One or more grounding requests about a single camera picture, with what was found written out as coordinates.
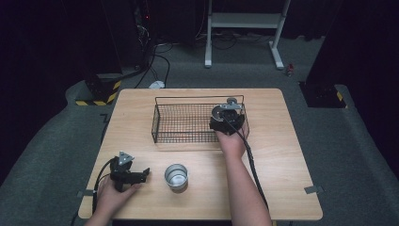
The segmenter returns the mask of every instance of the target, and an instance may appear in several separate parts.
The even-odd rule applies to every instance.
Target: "wire basket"
[[[209,126],[212,110],[215,106],[224,104],[229,97],[231,96],[156,97],[152,121],[153,141],[155,143],[218,142],[215,131]],[[242,109],[237,113],[245,115],[244,96],[232,97],[241,99],[241,102],[237,102],[237,104],[241,105]],[[166,99],[169,104],[160,105],[160,100]],[[185,101],[194,103],[203,101],[205,104],[182,104]]]

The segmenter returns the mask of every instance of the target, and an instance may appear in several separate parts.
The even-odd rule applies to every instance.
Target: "gray carpet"
[[[291,77],[276,70],[264,41],[214,48],[211,69],[203,67],[204,47],[173,45],[168,50],[170,45],[165,45],[157,51],[170,62],[167,88],[282,90],[311,178],[325,190],[318,195],[323,218],[294,225],[399,225],[399,183],[347,88],[337,85],[348,105],[342,109],[308,108],[300,91],[298,81],[306,79],[322,42],[280,41],[283,61],[295,66]],[[220,48],[230,44],[214,42]],[[153,68],[164,80],[167,63],[157,57]],[[140,77],[123,80],[120,88],[133,88]],[[145,89],[153,81],[148,73],[138,87]],[[114,107],[75,105],[82,86],[80,82],[67,91],[68,106],[40,129],[1,186],[0,225],[70,225],[81,201],[76,194],[86,188],[101,146],[104,118],[109,119]],[[84,222],[77,218],[75,225]]]

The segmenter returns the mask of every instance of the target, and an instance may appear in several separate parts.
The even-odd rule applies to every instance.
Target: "human arm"
[[[115,189],[115,182],[105,176],[97,191],[96,211],[85,224],[86,226],[107,225],[108,221],[129,200],[129,198],[140,188],[140,184],[132,185],[123,192]]]
[[[247,137],[247,127],[239,133]],[[244,141],[237,133],[227,136],[216,131],[216,135],[226,162],[232,225],[272,225],[269,211],[242,161]]]

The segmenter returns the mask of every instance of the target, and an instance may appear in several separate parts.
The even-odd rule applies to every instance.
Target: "metal stand leg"
[[[206,32],[205,68],[212,67],[212,0],[209,0],[208,30]]]
[[[279,51],[277,49],[277,45],[279,43],[279,36],[281,35],[281,30],[284,26],[285,18],[287,17],[288,7],[290,6],[291,0],[286,0],[284,4],[284,8],[282,9],[281,16],[279,17],[279,25],[276,31],[276,36],[273,41],[269,42],[270,50],[272,52],[273,58],[276,62],[276,67],[279,70],[284,69],[284,64],[282,63],[281,57],[279,56]]]

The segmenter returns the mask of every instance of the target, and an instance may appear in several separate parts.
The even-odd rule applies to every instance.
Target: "metal cup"
[[[174,191],[182,190],[188,184],[187,169],[182,164],[170,165],[167,170],[165,170],[165,180],[170,189]]]

